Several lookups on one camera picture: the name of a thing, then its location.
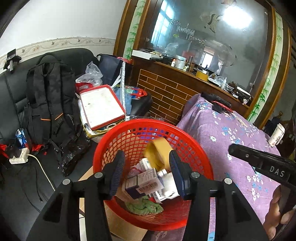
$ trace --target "floral wall border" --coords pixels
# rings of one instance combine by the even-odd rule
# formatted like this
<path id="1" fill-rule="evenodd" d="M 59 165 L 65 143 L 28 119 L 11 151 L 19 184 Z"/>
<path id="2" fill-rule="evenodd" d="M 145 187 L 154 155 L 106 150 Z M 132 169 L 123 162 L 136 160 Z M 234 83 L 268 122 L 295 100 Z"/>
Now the floral wall border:
<path id="1" fill-rule="evenodd" d="M 18 56 L 22 57 L 22 60 L 27 60 L 35 56 L 41 55 L 48 51 L 57 51 L 67 48 L 78 48 L 87 46 L 110 46 L 114 48 L 115 39 L 107 38 L 87 38 L 87 37 L 72 37 L 63 39 L 52 39 L 38 43 L 33 43 L 16 50 Z M 6 54 L 0 57 L 0 71 L 3 70 L 3 66 L 6 61 Z"/>
<path id="2" fill-rule="evenodd" d="M 257 117 L 259 116 L 261 110 L 265 105 L 265 101 L 267 100 L 270 91 L 274 85 L 277 73 L 279 71 L 279 64 L 281 62 L 281 55 L 283 51 L 283 37 L 284 37 L 284 30 L 283 30 L 283 19 L 282 17 L 276 12 L 276 45 L 274 56 L 272 59 L 271 67 L 266 78 L 263 90 L 257 100 L 254 108 L 250 112 L 247 120 L 251 123 L 254 123 Z"/>
<path id="3" fill-rule="evenodd" d="M 131 26 L 128 31 L 128 37 L 126 39 L 126 46 L 123 52 L 124 58 L 131 59 L 131 54 L 133 52 L 133 45 L 135 43 L 135 37 L 139 28 L 139 23 L 141 20 L 141 16 L 143 14 L 146 1 L 147 0 L 138 0 L 137 7 L 131 21 Z"/>

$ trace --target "brick pattern wooden panel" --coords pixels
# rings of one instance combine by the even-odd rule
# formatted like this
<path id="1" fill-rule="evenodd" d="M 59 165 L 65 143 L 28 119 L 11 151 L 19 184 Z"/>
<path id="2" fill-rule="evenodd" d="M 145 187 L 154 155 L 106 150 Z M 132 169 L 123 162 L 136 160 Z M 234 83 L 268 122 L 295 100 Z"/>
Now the brick pattern wooden panel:
<path id="1" fill-rule="evenodd" d="M 152 95 L 151 116 L 164 118 L 173 125 L 181 120 L 187 100 L 197 94 L 183 85 L 143 69 L 140 70 L 137 87 Z"/>

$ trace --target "green bamboo pattern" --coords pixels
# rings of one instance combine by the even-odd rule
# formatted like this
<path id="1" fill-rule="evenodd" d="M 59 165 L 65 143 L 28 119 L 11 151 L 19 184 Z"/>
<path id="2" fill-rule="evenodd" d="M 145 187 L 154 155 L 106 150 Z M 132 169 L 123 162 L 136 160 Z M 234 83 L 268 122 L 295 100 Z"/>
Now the green bamboo pattern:
<path id="1" fill-rule="evenodd" d="M 146 0 L 138 1 L 135 13 L 133 15 L 133 19 L 131 21 L 131 26 L 129 29 L 128 37 L 126 40 L 126 46 L 123 54 L 123 57 L 127 58 L 128 60 L 131 59 L 131 54 L 133 52 L 133 45 L 135 43 L 135 38 L 139 28 L 139 23 L 144 10 L 145 3 L 146 3 Z"/>
<path id="2" fill-rule="evenodd" d="M 251 123 L 253 123 L 258 117 L 258 115 L 260 114 L 270 94 L 270 91 L 274 85 L 274 81 L 276 79 L 276 76 L 279 70 L 279 63 L 281 62 L 281 55 L 283 51 L 283 36 L 284 36 L 283 20 L 281 16 L 278 13 L 276 13 L 276 46 L 275 46 L 274 56 L 272 59 L 271 67 L 270 67 L 267 79 L 265 81 L 263 90 L 259 95 L 259 99 L 257 100 L 257 103 L 255 104 L 253 110 L 250 112 L 250 115 L 247 118 L 247 120 Z"/>

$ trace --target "black backpack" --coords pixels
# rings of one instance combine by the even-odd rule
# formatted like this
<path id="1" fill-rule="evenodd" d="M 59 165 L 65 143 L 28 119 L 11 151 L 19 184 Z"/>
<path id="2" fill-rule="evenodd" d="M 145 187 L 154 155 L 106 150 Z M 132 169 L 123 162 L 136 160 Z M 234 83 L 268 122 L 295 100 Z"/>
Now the black backpack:
<path id="1" fill-rule="evenodd" d="M 82 130 L 71 67 L 52 53 L 41 56 L 27 74 L 22 125 L 31 145 L 53 145 L 63 174 L 69 175 L 90 146 Z"/>

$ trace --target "black leather sofa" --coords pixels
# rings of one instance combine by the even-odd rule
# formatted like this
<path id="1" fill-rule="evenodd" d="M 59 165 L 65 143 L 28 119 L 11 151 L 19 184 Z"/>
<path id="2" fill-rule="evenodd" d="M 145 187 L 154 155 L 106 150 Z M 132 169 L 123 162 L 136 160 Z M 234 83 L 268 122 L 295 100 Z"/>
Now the black leather sofa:
<path id="1" fill-rule="evenodd" d="M 92 52 L 83 48 L 60 50 L 54 54 L 69 64 L 77 77 L 84 74 L 87 64 L 91 61 L 98 64 Z M 0 144 L 6 142 L 8 138 L 15 137 L 16 130 L 21 127 L 20 120 L 27 103 L 25 92 L 27 72 L 39 58 L 35 57 L 18 64 L 13 74 L 9 71 L 0 74 Z M 143 116 L 151 104 L 150 94 L 140 100 L 132 100 L 131 114 Z M 92 142 L 88 152 L 67 178 L 78 181 L 84 175 L 92 166 L 96 146 L 97 143 Z M 50 148 L 46 155 L 40 153 L 37 157 L 53 184 L 58 186 L 64 177 L 58 169 L 53 149 Z M 0 171 L 5 181 L 0 190 L 0 236 L 5 237 L 5 240 L 26 240 L 39 214 L 30 202 L 41 210 L 47 198 L 53 194 L 53 190 L 38 163 L 33 159 L 26 164 L 17 165 L 11 165 L 7 161 L 4 165 L 0 164 Z"/>
<path id="2" fill-rule="evenodd" d="M 96 65 L 99 63 L 93 53 L 84 48 L 60 50 L 54 52 L 54 55 L 69 64 L 77 77 L 85 73 L 86 66 L 91 61 Z M 27 103 L 25 92 L 27 72 L 39 58 L 38 56 L 19 63 L 13 74 L 9 71 L 0 74 L 0 143 L 4 143 L 7 138 L 13 138 L 17 129 L 21 127 L 20 120 Z M 131 115 L 144 116 L 151 105 L 150 94 L 140 100 L 132 100 Z"/>

